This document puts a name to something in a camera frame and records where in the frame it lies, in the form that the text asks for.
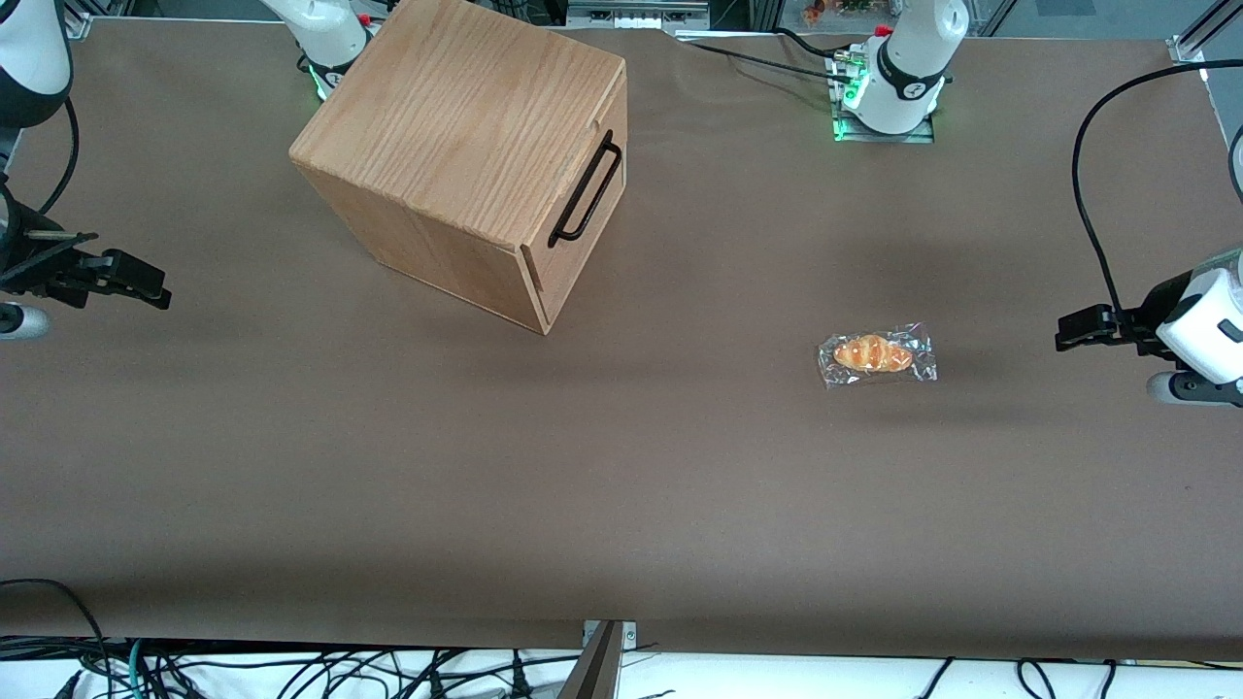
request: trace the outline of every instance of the white floor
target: white floor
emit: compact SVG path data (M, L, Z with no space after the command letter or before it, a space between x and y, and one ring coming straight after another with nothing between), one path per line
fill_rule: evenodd
M525 659L566 654L566 650L528 650ZM418 673L430 660L426 652L398 654L401 668ZM224 663L257 663L281 659L310 659L313 654L213 655ZM508 650L472 650L455 659L446 672L476 672L507 668ZM685 653L630 653L623 660L618 699L650 699L674 690L670 699L912 699L926 688L940 660L884 658L815 658L773 655L702 655ZM382 667L392 668L388 658ZM526 669L533 687L563 680L572 663L532 665ZM1059 699L1096 699L1106 668L1095 664L1042 663ZM0 697L4 699L47 699L78 669L71 660L0 662ZM117 665L118 673L124 673ZM265 669L190 668L205 699L272 699L297 667ZM395 678L380 670L363 674L388 680L397 690ZM503 670L502 677L508 677ZM1034 673L1029 683L1037 683ZM480 698L500 694L506 685L492 678L472 682L451 698ZM323 690L318 680L303 698ZM106 692L102 678L85 674L75 697L96 697ZM118 697L128 697L118 688ZM348 680L333 692L333 699L382 699L385 688L370 680ZM416 698L426 699L424 687ZM941 679L933 699L1023 699L1027 697L1014 674L1014 663L993 660L956 660ZM1120 665L1109 699L1243 699L1243 672L1192 668Z

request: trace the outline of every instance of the metal bracket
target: metal bracket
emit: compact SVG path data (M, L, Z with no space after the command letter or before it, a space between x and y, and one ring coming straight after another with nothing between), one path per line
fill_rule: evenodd
M583 638L588 639L587 648L557 699L617 699L622 647L636 641L634 622L587 622Z
M1166 41L1170 56L1176 63L1196 63L1204 60L1203 49L1213 37L1243 14L1243 0L1213 0L1182 34Z
M590 643L592 636L595 634L595 629L600 627L604 622L583 622L583 648ZM639 624L635 622L618 622L622 624L622 649L634 650L639 646Z

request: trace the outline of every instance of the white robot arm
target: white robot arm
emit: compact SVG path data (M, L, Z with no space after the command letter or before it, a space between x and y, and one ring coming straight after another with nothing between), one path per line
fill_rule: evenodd
M962 0L906 0L891 35L850 47L864 55L864 71L843 107L878 133L899 136L915 129L936 109L945 70L970 20Z
M73 155L52 195L37 210L17 201L0 172L0 291L52 299L82 308L92 294L138 299L168 308L164 272L122 252L92 255L77 246L97 238L68 233L47 218L77 159L77 119L70 102L73 62L61 0L0 0L0 127L27 128L66 107ZM0 303L0 340L29 340L47 331L39 308Z
M47 121L65 103L73 61L60 0L0 0L0 127Z
M261 1L293 32L310 63L316 92L327 100L370 40L349 0Z
M1173 362L1149 396L1181 405L1243 408L1243 248L1209 257L1155 286L1136 308L1098 303L1058 321L1057 350L1135 345Z

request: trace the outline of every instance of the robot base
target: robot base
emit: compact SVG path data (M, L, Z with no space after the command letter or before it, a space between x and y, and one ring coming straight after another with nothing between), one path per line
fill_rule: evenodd
M839 55L833 58L825 58L824 68L829 72L829 75L844 75L856 80L859 66L856 62L850 60L851 53L858 55L855 52L856 47L861 50L860 45L855 45L851 46L850 52L839 52ZM829 104L833 107L834 141L864 141L869 143L932 143L931 116L924 117L920 126L907 133L900 136L880 133L864 126L864 123L859 121L859 117L842 106L842 102L846 98L846 93L851 88L856 87L856 83L842 83L835 81L828 81L828 83Z

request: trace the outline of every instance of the wood grain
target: wood grain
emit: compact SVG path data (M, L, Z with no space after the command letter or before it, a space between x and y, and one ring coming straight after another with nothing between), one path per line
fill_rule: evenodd
M549 251L548 234L603 132L625 143L625 112L620 57L462 0L406 0L290 158L382 264L547 333L624 169L583 239Z
M542 308L532 303L534 285L517 254L332 175L303 174L380 264L522 327L548 331Z
M462 0L408 0L290 154L517 250L623 67Z

